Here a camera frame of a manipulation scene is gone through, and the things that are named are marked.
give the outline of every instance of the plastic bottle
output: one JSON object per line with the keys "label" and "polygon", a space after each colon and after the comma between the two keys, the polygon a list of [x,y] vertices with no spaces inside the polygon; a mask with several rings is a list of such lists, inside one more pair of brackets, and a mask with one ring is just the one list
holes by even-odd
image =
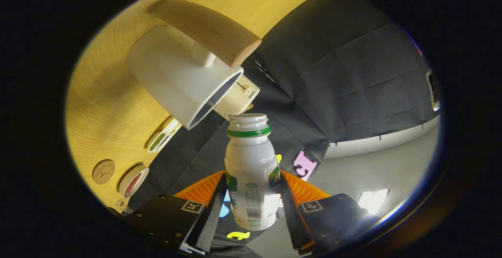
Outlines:
{"label": "plastic bottle", "polygon": [[235,222],[249,231],[261,231],[276,221],[281,179],[270,126],[265,114],[230,117],[231,138],[225,155],[225,176]]}

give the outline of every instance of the white mug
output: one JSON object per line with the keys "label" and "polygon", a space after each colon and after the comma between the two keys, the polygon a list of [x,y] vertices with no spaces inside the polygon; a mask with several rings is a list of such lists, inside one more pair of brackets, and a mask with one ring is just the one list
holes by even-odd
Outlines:
{"label": "white mug", "polygon": [[194,40],[173,26],[152,29],[137,40],[127,66],[158,103],[186,129],[198,124],[242,76],[215,58],[194,58]]}

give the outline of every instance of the white dish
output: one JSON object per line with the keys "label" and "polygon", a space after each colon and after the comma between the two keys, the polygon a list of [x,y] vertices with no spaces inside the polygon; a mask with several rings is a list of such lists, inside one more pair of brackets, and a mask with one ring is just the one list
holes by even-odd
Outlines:
{"label": "white dish", "polygon": [[[127,174],[124,175],[124,177],[120,181],[120,184],[118,185],[118,191],[120,192],[120,194],[122,194],[122,197],[126,199],[131,197],[134,194],[134,192],[138,190],[140,185],[147,177],[148,171],[149,171],[148,167],[145,167],[144,165],[139,165],[138,167],[134,167],[132,170],[127,172]],[[139,176],[138,180],[136,181],[135,184],[133,184],[131,188],[129,188],[128,191],[127,187],[129,187],[129,185],[133,182],[136,176],[138,176],[140,173],[141,175]]]}

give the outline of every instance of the round coaster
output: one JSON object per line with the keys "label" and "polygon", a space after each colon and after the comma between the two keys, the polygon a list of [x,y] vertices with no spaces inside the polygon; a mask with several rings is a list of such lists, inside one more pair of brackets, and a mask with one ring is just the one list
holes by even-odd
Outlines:
{"label": "round coaster", "polygon": [[110,159],[103,160],[94,167],[93,180],[98,185],[104,185],[113,176],[113,171],[115,171],[115,163]]}

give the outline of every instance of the black fabric backdrop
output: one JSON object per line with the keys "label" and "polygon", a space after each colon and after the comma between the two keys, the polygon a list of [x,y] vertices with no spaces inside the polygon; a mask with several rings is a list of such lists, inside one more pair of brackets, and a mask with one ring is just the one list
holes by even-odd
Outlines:
{"label": "black fabric backdrop", "polygon": [[[242,67],[260,87],[248,112],[267,114],[281,170],[292,174],[300,150],[317,161],[317,170],[330,142],[402,131],[440,113],[432,110],[425,58],[365,0],[307,0],[267,33]],[[130,207],[223,170],[227,127],[212,111],[191,131],[181,128],[151,163]],[[247,232],[231,214],[219,219],[212,253],[255,257],[244,245],[264,231],[247,240],[226,238],[233,231]]]}

